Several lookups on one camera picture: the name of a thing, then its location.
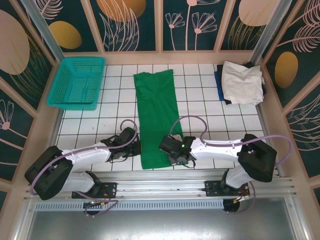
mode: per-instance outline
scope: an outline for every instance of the green towel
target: green towel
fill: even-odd
[[[134,85],[140,122],[142,168],[169,167],[168,155],[159,150],[159,145],[179,118],[174,71],[142,72],[134,75]],[[172,135],[176,134],[183,138],[180,123],[173,130]]]

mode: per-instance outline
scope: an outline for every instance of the metal bracket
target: metal bracket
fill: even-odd
[[[116,182],[102,182],[100,186],[100,190],[97,194],[93,195],[90,193],[86,193],[88,197],[95,198],[95,199],[105,199],[106,194],[105,192],[109,195],[111,199],[115,199],[117,195],[117,183]],[[71,197],[73,199],[85,199],[83,196],[80,196],[76,192],[72,192]]]
[[[220,187],[221,181],[205,181],[204,189],[205,195],[207,197],[230,197],[230,196],[241,196],[243,193],[239,189],[234,189],[231,193],[225,193],[224,190]],[[243,184],[241,189],[250,195],[248,184]]]

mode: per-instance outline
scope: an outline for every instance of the teal plastic basket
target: teal plastic basket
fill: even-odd
[[[95,110],[105,62],[102,57],[64,58],[55,76],[47,104],[62,110]]]

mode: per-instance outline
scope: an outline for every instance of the white tile floor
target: white tile floor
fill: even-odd
[[[264,135],[255,106],[226,105],[219,101],[213,64],[112,65],[105,67],[105,77],[95,111],[65,111],[57,146],[60,149],[74,149],[93,145],[119,134],[120,123],[125,119],[134,120],[139,126],[133,75],[141,72],[157,73],[168,69],[173,69],[179,115],[189,114],[203,118],[208,123],[205,139],[235,140],[243,138],[245,133],[257,137]],[[183,119],[181,126],[184,136],[199,137],[204,129],[195,118]],[[196,161],[195,169],[234,167],[234,163],[230,161],[202,159]],[[172,166],[160,170],[186,169],[188,168],[184,166]],[[84,170],[141,171],[142,166],[140,156],[135,156],[125,162],[101,163],[81,169]]]

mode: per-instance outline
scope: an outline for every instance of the folded white shirt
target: folded white shirt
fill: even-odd
[[[225,61],[222,69],[222,91],[224,99],[232,104],[257,105],[264,100],[260,66],[245,66]]]

